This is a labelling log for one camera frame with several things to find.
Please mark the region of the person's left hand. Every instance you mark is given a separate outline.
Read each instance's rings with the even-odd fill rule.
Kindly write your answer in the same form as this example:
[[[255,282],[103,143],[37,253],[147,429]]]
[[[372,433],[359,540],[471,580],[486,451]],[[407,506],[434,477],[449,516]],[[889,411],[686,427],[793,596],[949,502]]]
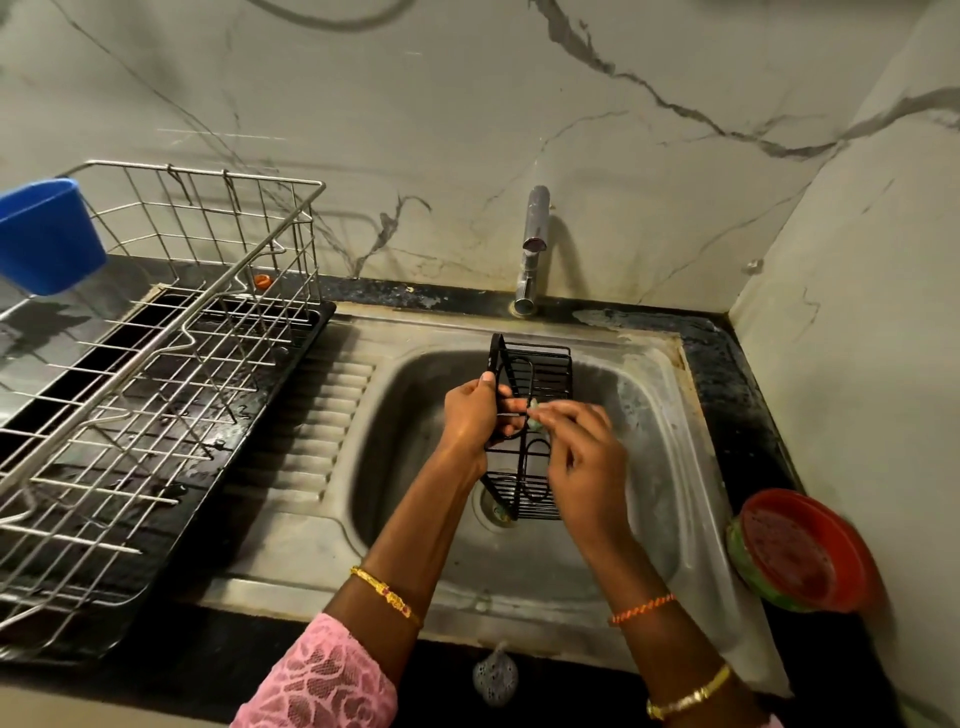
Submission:
[[[482,410],[477,402],[477,379],[450,390],[444,400],[444,424],[438,453],[466,484],[487,470],[488,443],[518,434],[526,425],[528,402],[498,384],[497,410]]]

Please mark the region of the person's right hand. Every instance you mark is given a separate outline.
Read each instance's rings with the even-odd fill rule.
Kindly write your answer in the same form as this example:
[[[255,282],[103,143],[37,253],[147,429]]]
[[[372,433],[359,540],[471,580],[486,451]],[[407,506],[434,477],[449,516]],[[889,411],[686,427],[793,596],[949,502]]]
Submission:
[[[574,451],[572,482],[548,484],[582,555],[606,552],[629,540],[627,452],[604,407],[560,399],[532,406],[528,414],[550,440],[564,440]]]

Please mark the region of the black wire caddy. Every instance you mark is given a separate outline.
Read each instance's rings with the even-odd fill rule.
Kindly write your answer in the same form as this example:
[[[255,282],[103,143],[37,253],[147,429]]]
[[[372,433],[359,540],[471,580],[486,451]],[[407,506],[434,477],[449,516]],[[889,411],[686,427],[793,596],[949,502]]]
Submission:
[[[567,346],[511,341],[492,334],[487,370],[498,384],[529,407],[572,397],[573,371]],[[480,481],[516,520],[558,520],[559,509],[547,480],[548,433],[527,414],[521,431],[486,446],[486,472]]]

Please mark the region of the person's right forearm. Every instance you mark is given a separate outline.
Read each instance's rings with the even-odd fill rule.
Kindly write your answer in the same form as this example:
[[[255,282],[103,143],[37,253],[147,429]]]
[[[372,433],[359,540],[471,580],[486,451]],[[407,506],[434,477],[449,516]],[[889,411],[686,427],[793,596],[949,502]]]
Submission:
[[[633,535],[615,548],[582,557],[654,704],[691,694],[727,664]],[[769,728],[770,722],[771,715],[733,672],[712,698],[659,723],[662,728]]]

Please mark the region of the person's left forearm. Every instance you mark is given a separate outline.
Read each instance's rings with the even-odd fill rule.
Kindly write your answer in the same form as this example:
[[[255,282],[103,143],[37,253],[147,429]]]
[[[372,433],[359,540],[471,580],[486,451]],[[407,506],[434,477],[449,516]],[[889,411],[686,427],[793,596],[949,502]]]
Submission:
[[[359,564],[395,590],[423,623],[476,481],[467,484],[437,449]],[[392,683],[400,683],[423,628],[352,576],[324,613],[349,630]]]

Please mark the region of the stainless steel sink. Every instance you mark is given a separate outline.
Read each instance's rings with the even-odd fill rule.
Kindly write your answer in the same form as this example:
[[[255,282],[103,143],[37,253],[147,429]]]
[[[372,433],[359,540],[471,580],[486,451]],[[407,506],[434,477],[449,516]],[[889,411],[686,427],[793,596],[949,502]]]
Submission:
[[[752,688],[789,696],[763,611],[729,566],[732,516],[680,337],[343,304],[224,476],[231,555],[191,600],[307,622],[364,556],[433,452],[445,395],[492,336],[570,350],[572,397],[606,408],[630,458],[630,527]],[[496,523],[470,494],[422,636],[624,672],[636,667],[558,520]]]

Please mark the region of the sink drain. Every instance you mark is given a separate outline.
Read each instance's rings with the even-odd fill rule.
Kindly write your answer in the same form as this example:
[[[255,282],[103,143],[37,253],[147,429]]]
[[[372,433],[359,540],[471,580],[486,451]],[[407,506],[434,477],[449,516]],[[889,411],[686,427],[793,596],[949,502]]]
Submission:
[[[491,533],[501,533],[516,528],[518,522],[513,519],[481,482],[477,481],[471,492],[470,508],[480,528]]]

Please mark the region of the chrome sink faucet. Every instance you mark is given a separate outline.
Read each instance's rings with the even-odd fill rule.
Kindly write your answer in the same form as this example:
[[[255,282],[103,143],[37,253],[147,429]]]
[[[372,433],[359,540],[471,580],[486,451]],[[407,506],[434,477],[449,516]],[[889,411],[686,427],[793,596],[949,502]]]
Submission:
[[[539,264],[548,249],[550,208],[548,187],[533,187],[527,200],[521,267],[511,303],[511,311],[518,318],[530,318],[537,311]]]

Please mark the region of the green plastic dish base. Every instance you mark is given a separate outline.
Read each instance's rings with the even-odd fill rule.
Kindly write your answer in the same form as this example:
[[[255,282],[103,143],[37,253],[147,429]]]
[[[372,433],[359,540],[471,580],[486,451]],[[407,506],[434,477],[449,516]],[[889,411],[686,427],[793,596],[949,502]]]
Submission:
[[[763,575],[747,548],[739,516],[734,516],[726,526],[725,546],[730,564],[754,594],[781,610],[798,614],[810,613],[809,607],[779,591]]]

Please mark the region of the grey round sink strainer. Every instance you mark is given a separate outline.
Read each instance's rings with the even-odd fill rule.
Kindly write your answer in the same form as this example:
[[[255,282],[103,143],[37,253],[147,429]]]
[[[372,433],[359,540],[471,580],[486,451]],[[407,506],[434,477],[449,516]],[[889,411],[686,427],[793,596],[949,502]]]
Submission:
[[[505,707],[517,693],[519,682],[518,666],[502,644],[477,662],[472,671],[474,690],[491,708]]]

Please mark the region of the black drip tray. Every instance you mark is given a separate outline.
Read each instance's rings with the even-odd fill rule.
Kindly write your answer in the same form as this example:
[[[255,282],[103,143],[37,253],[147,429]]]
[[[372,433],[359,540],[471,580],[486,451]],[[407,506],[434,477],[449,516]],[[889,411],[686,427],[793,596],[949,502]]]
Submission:
[[[336,310],[150,295],[0,427],[0,664],[96,661]]]

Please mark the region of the red perforated soap dish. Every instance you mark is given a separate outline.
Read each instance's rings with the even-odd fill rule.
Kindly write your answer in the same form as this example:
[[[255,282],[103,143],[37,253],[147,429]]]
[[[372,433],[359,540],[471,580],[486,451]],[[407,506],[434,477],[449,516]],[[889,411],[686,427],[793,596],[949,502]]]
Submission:
[[[787,489],[749,497],[738,515],[750,556],[775,588],[813,612],[854,614],[882,600],[882,579],[858,530]]]

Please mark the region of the plain gold bangle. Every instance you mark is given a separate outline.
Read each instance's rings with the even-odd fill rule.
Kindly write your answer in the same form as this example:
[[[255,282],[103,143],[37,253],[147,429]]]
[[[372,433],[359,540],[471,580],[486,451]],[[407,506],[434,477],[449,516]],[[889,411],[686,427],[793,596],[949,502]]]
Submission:
[[[665,705],[657,705],[648,699],[646,702],[646,714],[649,719],[656,722],[666,722],[669,719],[673,719],[710,700],[730,681],[733,675],[734,671],[731,666],[728,663],[724,663],[709,682],[676,701]]]

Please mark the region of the pink lace sleeve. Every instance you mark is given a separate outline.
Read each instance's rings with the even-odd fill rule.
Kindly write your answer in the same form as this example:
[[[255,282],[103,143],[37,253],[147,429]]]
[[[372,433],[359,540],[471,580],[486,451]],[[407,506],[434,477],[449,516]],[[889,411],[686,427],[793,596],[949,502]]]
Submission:
[[[318,614],[237,711],[229,728],[390,728],[398,692],[335,617]]]

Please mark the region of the blue plastic cutlery cup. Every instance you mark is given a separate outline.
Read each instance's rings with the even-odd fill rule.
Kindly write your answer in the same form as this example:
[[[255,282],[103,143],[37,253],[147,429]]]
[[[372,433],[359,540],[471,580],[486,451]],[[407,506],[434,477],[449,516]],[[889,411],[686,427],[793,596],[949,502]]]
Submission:
[[[13,284],[55,296],[107,262],[75,179],[47,178],[0,193],[0,275]]]

